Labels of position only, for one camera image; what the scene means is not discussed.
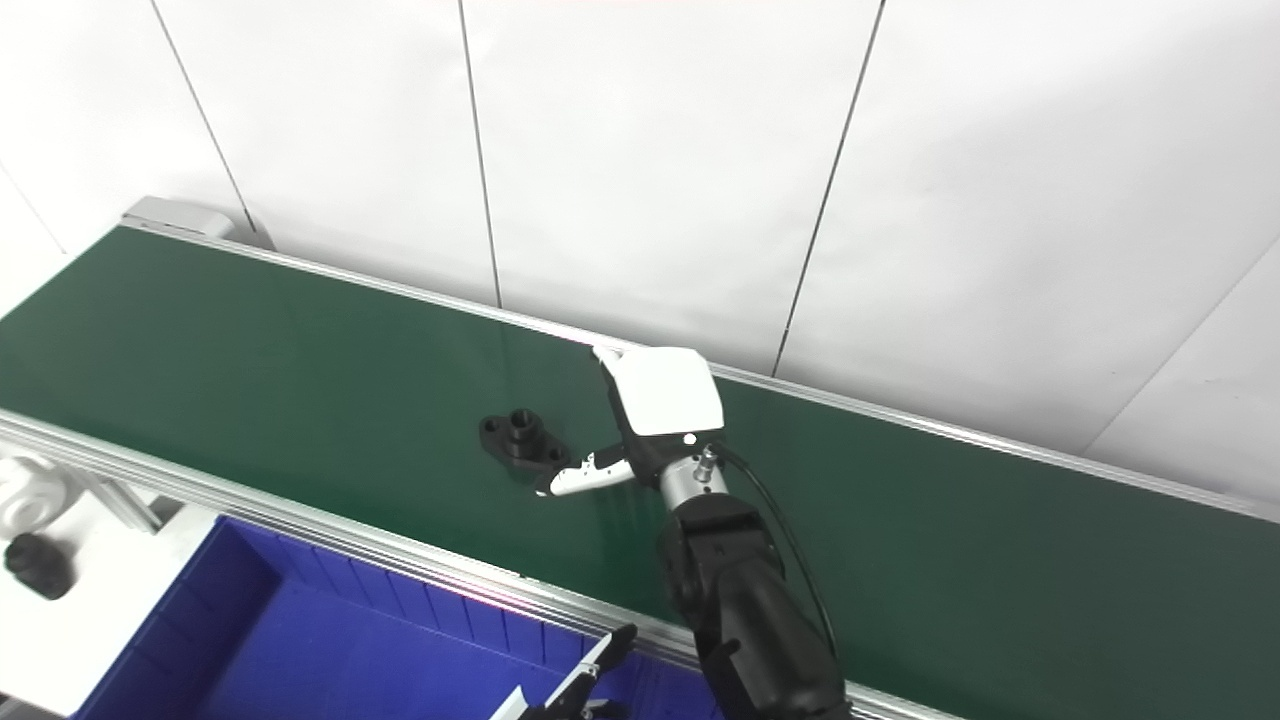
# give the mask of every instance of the white machine part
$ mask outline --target white machine part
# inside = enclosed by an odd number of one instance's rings
[[[637,436],[666,436],[724,427],[724,410],[712,369],[696,350],[640,347],[591,352],[613,375],[627,421]]]
[[[502,701],[489,720],[518,720],[526,710],[529,710],[529,701],[525,700],[525,688],[516,685],[516,689],[511,691],[511,694]]]
[[[687,347],[640,347],[618,352],[593,347],[617,386],[618,398],[631,429],[641,437],[682,434],[686,445],[698,433],[724,427],[724,409],[710,365]],[[625,483],[635,478],[625,459],[600,464],[598,452],[577,468],[561,470],[545,495],[561,496]]]
[[[77,493],[59,469],[35,457],[0,457],[0,539],[52,523]]]

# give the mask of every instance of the wall panel seam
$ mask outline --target wall panel seam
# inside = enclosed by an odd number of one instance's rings
[[[484,227],[489,236],[489,263],[493,265],[493,295],[502,309],[502,282],[498,277],[498,249],[493,241],[493,215],[489,213],[489,178],[484,169],[484,146],[480,142],[480,109],[476,106],[476,82],[471,69],[471,38],[467,36],[467,14],[458,0],[458,24],[462,29],[462,59],[467,65],[467,94],[471,99],[471,124],[476,135],[476,163],[480,168],[480,195],[484,199]]]
[[[18,186],[18,181],[14,179],[13,174],[9,172],[9,168],[5,167],[3,160],[0,160],[0,174],[3,174],[5,179],[9,181],[9,184],[13,187],[13,191],[18,193],[18,197],[22,200],[22,204],[27,206],[27,210],[31,210],[31,214],[36,218],[36,222],[40,223],[40,227],[44,228],[45,234],[49,236],[49,240],[54,243],[54,247],[58,249],[58,252],[60,255],[67,255],[67,249],[63,247],[63,243],[58,240],[58,236],[54,234],[54,231],[49,228],[49,223],[46,223],[45,218],[40,215],[40,211],[36,210],[36,206],[31,204],[31,199],[27,197],[27,193],[23,192],[22,187]]]
[[[804,263],[800,265],[800,277],[796,279],[796,291],[791,296],[791,307],[787,311],[787,322],[782,327],[782,340],[778,342],[778,352],[773,357],[773,369],[769,377],[778,377],[778,366],[782,364],[782,354],[787,348],[787,338],[791,336],[791,322],[795,320],[796,306],[800,304],[800,292],[804,288],[805,277],[809,274],[809,261],[813,259],[813,249],[818,243],[818,232],[822,229],[822,218],[827,211],[827,200],[831,197],[831,187],[836,181],[836,172],[840,168],[840,158],[845,151],[845,140],[849,137],[849,126],[854,119],[854,109],[858,106],[858,96],[861,95],[863,81],[867,77],[867,67],[870,64],[872,50],[876,47],[876,36],[879,33],[881,18],[884,17],[887,0],[879,0],[876,8],[876,19],[872,22],[872,32],[867,37],[867,51],[863,54],[861,67],[858,69],[858,81],[854,83],[854,94],[849,100],[849,111],[845,114],[845,124],[840,131],[840,141],[836,143],[836,154],[831,161],[831,173],[827,176],[827,186],[822,191],[822,200],[818,202],[818,215],[813,223],[813,233],[809,236],[809,246],[805,249]]]
[[[178,54],[178,45],[173,41],[173,36],[169,33],[169,26],[165,23],[164,15],[160,13],[160,5],[156,0],[148,0],[148,3],[151,4],[152,13],[155,13],[156,22],[160,24],[160,32],[164,33],[165,42],[169,44],[169,51],[173,54],[173,59],[178,64],[178,72],[182,73],[182,81],[187,85],[191,100],[196,104],[196,111],[200,113],[200,122],[205,124],[209,140],[214,143],[214,152],[218,154],[218,160],[223,164],[223,170],[227,173],[227,179],[232,184],[232,191],[236,192],[236,199],[239,201],[241,210],[244,213],[244,220],[248,222],[248,229],[250,232],[257,233],[260,231],[253,223],[253,215],[248,211],[248,204],[244,201],[244,193],[241,192],[239,183],[236,182],[236,174],[232,173],[230,163],[227,161],[227,155],[223,152],[223,146],[218,142],[218,136],[214,135],[214,126],[209,122],[209,115],[205,113],[205,105],[200,101],[200,96],[196,94],[196,86],[192,83],[191,76],[187,73],[187,65],[182,61],[182,55]]]
[[[1257,258],[1254,258],[1253,261],[1249,263],[1244,268],[1244,272],[1240,273],[1239,277],[1235,278],[1235,282],[1233,282],[1226,288],[1226,292],[1224,292],[1210,306],[1210,309],[1201,316],[1199,322],[1197,322],[1192,327],[1192,329],[1185,336],[1183,336],[1181,342],[1178,342],[1174,346],[1174,348],[1169,352],[1169,355],[1166,355],[1165,359],[1158,365],[1156,365],[1156,369],[1152,370],[1152,373],[1147,377],[1147,379],[1144,379],[1142,382],[1142,384],[1138,386],[1138,389],[1135,389],[1133,392],[1133,395],[1129,396],[1129,400],[1126,400],[1124,402],[1124,405],[1121,405],[1120,409],[1116,410],[1116,413],[1114,415],[1111,415],[1111,419],[1108,419],[1106,421],[1106,424],[1102,425],[1102,429],[1098,430],[1097,434],[1093,436],[1093,439],[1091,439],[1088,443],[1085,443],[1084,448],[1080,450],[1080,452],[1079,452],[1080,455],[1088,456],[1089,452],[1093,451],[1093,446],[1097,445],[1100,439],[1102,439],[1102,436],[1105,436],[1106,432],[1111,429],[1111,425],[1114,425],[1116,423],[1116,420],[1120,419],[1120,415],[1123,415],[1124,411],[1128,410],[1129,406],[1133,405],[1135,400],[1138,400],[1138,397],[1147,389],[1147,386],[1149,386],[1152,383],[1152,380],[1155,380],[1156,377],[1160,375],[1160,373],[1165,369],[1165,366],[1169,365],[1169,363],[1172,361],[1172,359],[1178,356],[1178,352],[1183,347],[1185,347],[1187,343],[1190,342],[1190,340],[1193,337],[1196,337],[1196,333],[1199,332],[1199,329],[1204,325],[1204,323],[1207,323],[1208,319],[1212,318],[1215,313],[1217,313],[1217,309],[1222,306],[1222,302],[1225,302],[1226,299],[1230,297],[1235,292],[1235,288],[1240,287],[1240,283],[1244,282],[1244,278],[1249,277],[1249,274],[1253,273],[1253,269],[1257,268],[1262,263],[1262,259],[1266,258],[1267,254],[1270,254],[1277,246],[1280,246],[1280,233],[1277,233],[1274,238],[1271,238],[1271,242],[1267,243],[1267,246],[1262,250],[1262,252],[1260,252],[1257,255]]]

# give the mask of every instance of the black metal part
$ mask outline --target black metal part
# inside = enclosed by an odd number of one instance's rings
[[[726,720],[849,717],[844,674],[787,592],[755,507],[724,493],[694,497],[672,511],[659,555]]]
[[[37,534],[23,533],[4,551],[4,566],[19,583],[47,600],[72,589],[72,568],[58,546]]]
[[[595,678],[579,675],[559,697],[548,702],[541,714],[534,715],[534,717],[540,717],[540,720],[579,720],[594,688]]]
[[[568,447],[547,432],[538,413],[525,407],[480,420],[480,445],[521,470],[556,473],[570,464]]]
[[[626,661],[627,655],[635,646],[636,633],[636,626],[631,624],[622,625],[609,633],[609,644],[604,646],[604,652],[595,659],[595,664],[600,666],[602,674],[617,669],[618,665]]]
[[[582,712],[582,720],[594,720],[600,717],[602,720],[627,720],[631,716],[631,710],[616,700],[593,700],[586,703],[586,708]]]

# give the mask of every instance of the white table surface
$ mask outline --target white table surface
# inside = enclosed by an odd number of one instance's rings
[[[59,715],[78,710],[215,518],[188,505],[150,536],[83,493],[44,530],[76,548],[76,584],[65,596],[47,601],[0,571],[0,693]]]

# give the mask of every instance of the blue storage bin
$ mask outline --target blue storage bin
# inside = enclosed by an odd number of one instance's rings
[[[219,519],[78,720],[488,720],[541,703],[594,638]],[[632,653],[595,697],[717,715],[701,675]]]

